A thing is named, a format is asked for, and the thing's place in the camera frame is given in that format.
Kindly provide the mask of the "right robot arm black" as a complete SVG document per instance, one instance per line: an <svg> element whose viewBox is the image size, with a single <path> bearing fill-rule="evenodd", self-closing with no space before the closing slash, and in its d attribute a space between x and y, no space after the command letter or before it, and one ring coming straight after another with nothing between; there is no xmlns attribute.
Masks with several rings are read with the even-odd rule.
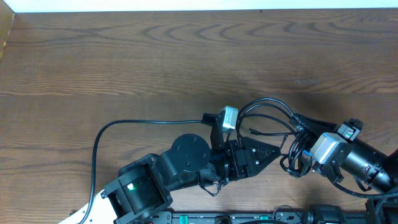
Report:
<svg viewBox="0 0 398 224"><path fill-rule="evenodd" d="M336 188L359 198L397 197L397 153L389 156L358 137L363 122L349 119L341 125L292 115L290 122L303 143L300 163L327 178Z"/></svg>

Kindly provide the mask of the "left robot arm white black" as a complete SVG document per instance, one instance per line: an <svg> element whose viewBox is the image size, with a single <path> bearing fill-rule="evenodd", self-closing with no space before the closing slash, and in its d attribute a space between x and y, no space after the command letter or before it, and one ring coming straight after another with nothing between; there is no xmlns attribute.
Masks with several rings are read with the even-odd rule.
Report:
<svg viewBox="0 0 398 224"><path fill-rule="evenodd" d="M199 186L222 187L258 175L280 155L280 147L245 137L223 139L234 130L236 115L205 113L210 141L183 134L162 154L148 154L119 169L118 176L64 223L146 223L172 203L171 192Z"/></svg>

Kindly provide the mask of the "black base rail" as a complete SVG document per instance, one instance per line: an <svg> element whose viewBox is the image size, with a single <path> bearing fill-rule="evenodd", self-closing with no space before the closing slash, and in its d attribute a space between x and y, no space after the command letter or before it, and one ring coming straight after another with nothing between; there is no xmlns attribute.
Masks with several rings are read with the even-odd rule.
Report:
<svg viewBox="0 0 398 224"><path fill-rule="evenodd" d="M366 224L366 212L344 212L333 205L311 205L306 210L281 205L271 212L173 212L166 210L154 215L149 224L242 224L242 223L332 223Z"/></svg>

